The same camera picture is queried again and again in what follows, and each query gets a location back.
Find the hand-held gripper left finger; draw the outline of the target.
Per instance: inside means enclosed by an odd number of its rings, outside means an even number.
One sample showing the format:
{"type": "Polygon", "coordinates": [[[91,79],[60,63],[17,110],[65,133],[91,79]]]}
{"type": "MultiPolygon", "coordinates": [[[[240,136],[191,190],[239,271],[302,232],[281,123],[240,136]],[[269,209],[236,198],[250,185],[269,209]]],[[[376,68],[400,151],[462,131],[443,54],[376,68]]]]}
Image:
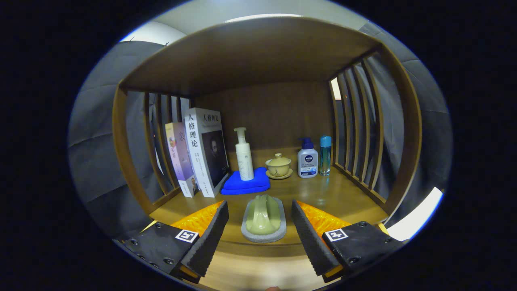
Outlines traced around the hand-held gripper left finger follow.
{"type": "Polygon", "coordinates": [[[228,219],[228,204],[223,200],[172,225],[157,222],[121,245],[170,276],[199,283],[206,275],[228,219]]]}

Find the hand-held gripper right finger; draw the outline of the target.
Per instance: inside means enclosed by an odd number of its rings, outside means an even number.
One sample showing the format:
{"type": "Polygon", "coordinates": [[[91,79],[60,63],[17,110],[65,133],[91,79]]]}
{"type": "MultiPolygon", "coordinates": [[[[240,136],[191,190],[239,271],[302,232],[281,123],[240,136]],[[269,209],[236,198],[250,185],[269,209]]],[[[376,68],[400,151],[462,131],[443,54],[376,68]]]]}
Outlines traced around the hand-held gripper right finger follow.
{"type": "Polygon", "coordinates": [[[347,223],[298,200],[292,201],[291,216],[314,271],[326,283],[356,276],[404,246],[382,225],[347,223]]]}

